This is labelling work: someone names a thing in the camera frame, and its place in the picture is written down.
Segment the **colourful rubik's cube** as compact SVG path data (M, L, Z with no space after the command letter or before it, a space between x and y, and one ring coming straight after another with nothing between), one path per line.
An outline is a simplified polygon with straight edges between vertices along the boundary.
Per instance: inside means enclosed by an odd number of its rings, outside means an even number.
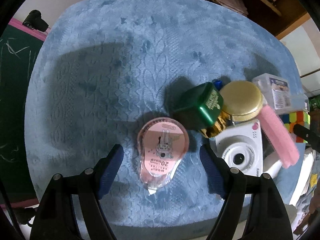
M292 139L297 143L306 143L306 141L293 133L293 128L296 124L302 125L305 128L310 128L310 115L305 111L297 111L279 116L284 126L291 134Z

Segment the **blue fuzzy table mat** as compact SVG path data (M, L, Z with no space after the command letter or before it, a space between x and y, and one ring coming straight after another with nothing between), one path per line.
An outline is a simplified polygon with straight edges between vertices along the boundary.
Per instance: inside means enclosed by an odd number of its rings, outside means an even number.
M121 144L124 161L101 202L116 233L207 234L222 202L209 193L201 135L190 132L173 180L151 196L138 178L137 134L195 85L264 73L287 79L295 94L303 91L289 50L219 5L84 0L70 6L47 36L28 87L25 148L36 195L55 173L79 174Z

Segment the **clear labelled plastic box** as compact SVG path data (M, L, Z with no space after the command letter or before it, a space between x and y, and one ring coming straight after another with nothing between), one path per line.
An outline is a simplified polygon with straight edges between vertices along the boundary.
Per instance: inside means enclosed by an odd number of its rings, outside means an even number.
M309 111L309 100L304 93L295 94L289 81L282 77L264 73L252 79L277 115L297 111Z

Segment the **gold round tin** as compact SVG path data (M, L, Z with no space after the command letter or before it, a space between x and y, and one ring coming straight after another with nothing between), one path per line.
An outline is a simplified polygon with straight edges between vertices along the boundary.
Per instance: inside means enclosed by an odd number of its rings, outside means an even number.
M222 116L232 122L246 122L255 118L263 107L263 94L249 81L232 81L220 90L223 98Z

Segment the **pink correction tape dispenser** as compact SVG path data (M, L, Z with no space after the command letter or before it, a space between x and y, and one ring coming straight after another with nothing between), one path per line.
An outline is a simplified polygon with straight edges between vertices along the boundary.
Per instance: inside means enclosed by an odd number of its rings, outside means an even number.
M137 135L139 177L150 195L171 182L188 148L186 129L172 118L154 118L141 128Z

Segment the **green chalkboard pink frame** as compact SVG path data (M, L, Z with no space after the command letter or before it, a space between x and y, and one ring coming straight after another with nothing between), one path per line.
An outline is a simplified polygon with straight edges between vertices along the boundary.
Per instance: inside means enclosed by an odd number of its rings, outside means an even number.
M24 143L25 101L46 35L11 19L1 35L1 187L13 207L38 203Z

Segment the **black clamp knob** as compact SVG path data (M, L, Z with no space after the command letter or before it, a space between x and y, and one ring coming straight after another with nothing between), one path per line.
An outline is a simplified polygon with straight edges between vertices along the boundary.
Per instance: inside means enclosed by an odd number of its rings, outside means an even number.
M41 32L46 32L49 28L49 24L42 19L41 12L38 10L29 12L22 24L29 29L35 29Z

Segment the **pink hair roller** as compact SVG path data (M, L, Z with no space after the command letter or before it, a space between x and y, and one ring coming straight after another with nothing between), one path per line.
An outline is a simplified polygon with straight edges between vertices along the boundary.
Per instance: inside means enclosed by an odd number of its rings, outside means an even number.
M264 105L257 115L261 128L276 151L283 168L296 165L299 151L283 122L269 105Z

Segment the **wooden corner shelf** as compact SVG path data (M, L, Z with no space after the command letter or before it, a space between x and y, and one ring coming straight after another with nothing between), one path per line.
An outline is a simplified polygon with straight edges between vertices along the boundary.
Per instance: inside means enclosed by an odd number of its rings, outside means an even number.
M243 0L247 17L260 25L277 39L311 19L310 14L298 0Z

